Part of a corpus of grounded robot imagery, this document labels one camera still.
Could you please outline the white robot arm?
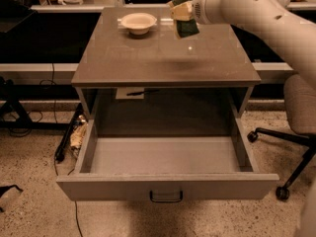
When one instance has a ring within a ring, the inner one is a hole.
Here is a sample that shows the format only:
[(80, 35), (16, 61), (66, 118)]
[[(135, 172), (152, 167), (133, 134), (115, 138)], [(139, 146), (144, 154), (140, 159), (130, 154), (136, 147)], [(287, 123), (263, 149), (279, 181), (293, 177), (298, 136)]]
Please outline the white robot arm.
[(302, 161), (285, 184), (280, 200), (316, 154), (316, 25), (286, 10), (288, 0), (172, 0), (168, 3), (178, 38), (198, 33), (198, 25), (230, 24), (261, 39), (293, 70), (284, 83), (284, 103), (291, 134), (256, 128), (254, 142), (265, 134), (307, 147)]

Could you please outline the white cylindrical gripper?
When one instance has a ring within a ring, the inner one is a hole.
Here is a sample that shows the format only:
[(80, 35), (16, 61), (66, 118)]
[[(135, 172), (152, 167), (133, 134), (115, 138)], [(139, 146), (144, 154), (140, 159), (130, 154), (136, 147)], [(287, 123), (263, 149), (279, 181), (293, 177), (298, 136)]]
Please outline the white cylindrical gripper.
[(202, 25), (227, 24), (227, 0), (193, 0), (179, 5), (170, 4), (171, 18), (189, 21), (193, 18)]

